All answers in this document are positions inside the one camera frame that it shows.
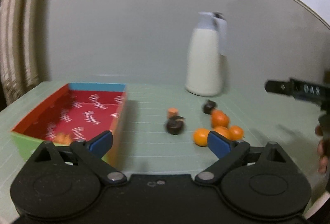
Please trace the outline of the person's hand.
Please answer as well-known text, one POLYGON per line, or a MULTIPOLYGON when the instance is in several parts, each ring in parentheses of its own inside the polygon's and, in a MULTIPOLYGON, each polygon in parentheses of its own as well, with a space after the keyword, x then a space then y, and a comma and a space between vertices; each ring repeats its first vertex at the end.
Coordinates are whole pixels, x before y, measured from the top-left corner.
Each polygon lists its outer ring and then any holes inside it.
MULTIPOLYGON (((323 133, 321 131, 320 126, 315 128, 315 134, 317 136, 323 137, 323 133)), ((319 163, 318 163, 318 172, 320 174, 327 173, 328 161, 329 158, 325 154, 325 147, 324 147, 325 139, 321 138, 317 146, 317 153, 319 155, 319 163)))

